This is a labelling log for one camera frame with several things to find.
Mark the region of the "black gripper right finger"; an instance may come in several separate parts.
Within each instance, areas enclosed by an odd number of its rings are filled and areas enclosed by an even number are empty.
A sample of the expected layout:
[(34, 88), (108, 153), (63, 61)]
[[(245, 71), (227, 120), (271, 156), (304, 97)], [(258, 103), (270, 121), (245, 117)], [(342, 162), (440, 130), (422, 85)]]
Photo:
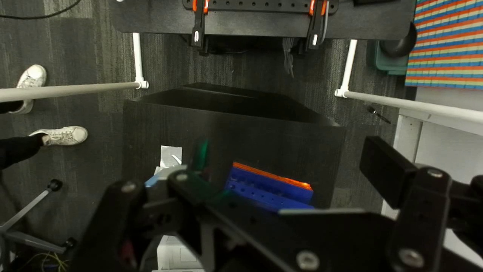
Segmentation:
[(386, 247), (392, 269), (436, 272), (448, 219), (449, 177), (434, 168), (414, 167), (377, 136), (363, 141), (359, 170), (398, 212)]

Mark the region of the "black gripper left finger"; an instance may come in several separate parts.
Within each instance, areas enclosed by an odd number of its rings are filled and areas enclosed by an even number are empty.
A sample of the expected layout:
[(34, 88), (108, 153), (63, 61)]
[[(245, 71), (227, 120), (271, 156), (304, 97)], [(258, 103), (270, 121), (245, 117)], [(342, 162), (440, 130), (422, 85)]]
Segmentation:
[(164, 213), (165, 200), (143, 185), (111, 183), (73, 248), (69, 272), (140, 272)]

